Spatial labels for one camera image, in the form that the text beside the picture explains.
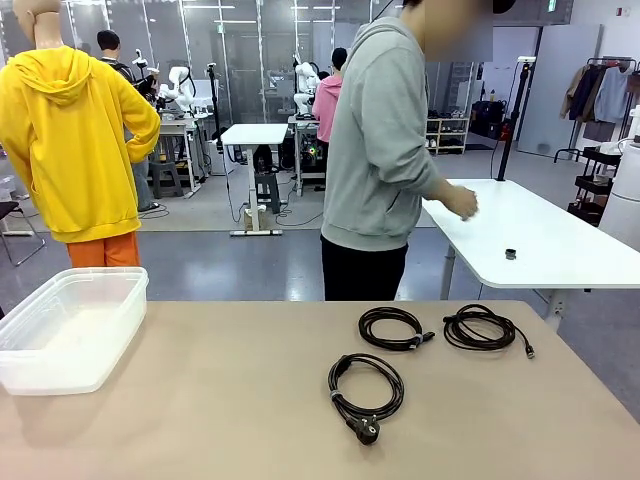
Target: pink shirt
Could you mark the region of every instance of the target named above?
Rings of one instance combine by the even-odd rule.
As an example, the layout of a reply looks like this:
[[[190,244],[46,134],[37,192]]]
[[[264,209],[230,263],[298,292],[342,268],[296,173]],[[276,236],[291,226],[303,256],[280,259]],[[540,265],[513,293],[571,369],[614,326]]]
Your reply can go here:
[[[325,78],[316,89],[316,100],[313,103],[313,116],[320,121],[318,140],[329,143],[333,116],[336,113],[338,97],[342,88],[342,78],[332,75]]]

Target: coiled black cable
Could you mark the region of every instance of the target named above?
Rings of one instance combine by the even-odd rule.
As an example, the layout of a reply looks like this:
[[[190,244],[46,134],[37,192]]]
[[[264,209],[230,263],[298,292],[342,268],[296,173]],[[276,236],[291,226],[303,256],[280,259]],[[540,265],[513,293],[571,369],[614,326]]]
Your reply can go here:
[[[338,389],[338,380],[354,363],[364,363],[375,368],[391,385],[391,400],[378,408],[363,408],[354,405],[344,398]],[[368,353],[353,353],[343,355],[329,371],[329,390],[333,405],[345,419],[347,425],[354,431],[358,440],[364,445],[371,445],[378,439],[380,426],[378,420],[390,417],[398,411],[404,399],[404,383],[400,374],[381,358]]]
[[[444,338],[454,347],[480,352],[501,350],[513,343],[517,332],[524,341],[527,357],[529,359],[535,357],[535,351],[522,330],[508,318],[496,315],[484,305],[467,305],[458,310],[455,315],[444,317],[443,320]],[[502,335],[498,338],[487,337],[471,328],[469,326],[471,321],[489,322],[502,330]]]
[[[373,334],[373,324],[379,320],[399,320],[413,328],[416,334],[406,340],[378,338]],[[436,336],[433,332],[423,334],[422,325],[414,315],[395,307],[378,307],[365,312],[358,321],[358,330],[360,336],[371,345],[394,352],[414,350]]]

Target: door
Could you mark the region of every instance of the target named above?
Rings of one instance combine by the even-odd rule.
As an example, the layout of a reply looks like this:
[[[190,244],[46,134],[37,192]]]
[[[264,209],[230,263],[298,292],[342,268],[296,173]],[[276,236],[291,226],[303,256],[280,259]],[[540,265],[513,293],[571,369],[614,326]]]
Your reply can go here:
[[[542,40],[522,120],[518,151],[553,157],[571,143],[573,121],[560,118],[560,108],[576,72],[600,48],[602,25],[553,25]]]

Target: person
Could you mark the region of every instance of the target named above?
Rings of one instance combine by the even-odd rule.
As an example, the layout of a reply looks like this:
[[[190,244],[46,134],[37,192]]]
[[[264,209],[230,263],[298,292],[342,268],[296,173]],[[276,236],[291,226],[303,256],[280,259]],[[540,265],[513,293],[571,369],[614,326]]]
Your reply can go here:
[[[333,117],[336,113],[336,105],[342,88],[342,66],[347,61],[347,51],[344,48],[336,48],[331,55],[333,75],[324,78],[316,89],[316,99],[313,103],[313,116],[320,121],[318,125],[318,145],[322,149],[326,165],[328,163],[329,140],[331,138],[331,127]]]
[[[60,0],[13,10],[36,49],[0,72],[0,142],[73,267],[138,266],[131,163],[153,149],[160,117],[113,68],[63,44]]]
[[[155,78],[153,75],[149,75],[142,80],[136,80],[131,69],[124,63],[120,63],[120,37],[116,32],[102,30],[98,32],[97,40],[102,50],[102,58],[100,60],[111,65],[115,71],[122,74],[135,87],[138,93],[147,97],[151,93]],[[133,179],[138,194],[138,212],[140,213],[149,212],[160,207],[158,203],[152,201],[151,190],[147,183],[148,176],[149,160],[145,158],[143,161],[133,165]]]
[[[326,300],[394,300],[423,198],[462,220],[478,210],[475,193],[445,180],[424,148],[425,61],[485,13],[482,1],[404,0],[400,18],[359,30],[341,71],[329,146],[321,230]]]

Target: black pole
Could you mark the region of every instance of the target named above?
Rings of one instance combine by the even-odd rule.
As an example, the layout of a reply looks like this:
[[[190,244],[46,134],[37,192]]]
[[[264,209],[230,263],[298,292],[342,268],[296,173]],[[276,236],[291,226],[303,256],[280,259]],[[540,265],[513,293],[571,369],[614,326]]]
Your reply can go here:
[[[216,121],[216,132],[218,132],[218,139],[216,141],[216,148],[218,153],[222,153],[222,132],[220,131],[220,117],[218,115],[218,96],[216,95],[216,76],[213,71],[213,63],[207,65],[207,73],[209,74],[209,81],[211,82],[211,101],[213,102],[213,118]]]
[[[518,85],[518,94],[516,95],[516,103],[513,106],[513,112],[509,119],[509,133],[507,134],[507,141],[504,145],[504,151],[502,152],[502,161],[500,162],[500,170],[498,171],[499,182],[504,182],[504,173],[507,170],[507,162],[509,162],[509,154],[511,153],[511,145],[513,144],[513,137],[516,134],[516,124],[520,117],[520,104],[522,103],[522,97],[524,95],[524,89],[527,86],[527,78],[529,78],[529,72],[531,71],[531,65],[525,63],[522,66],[522,72],[520,73],[520,85]]]

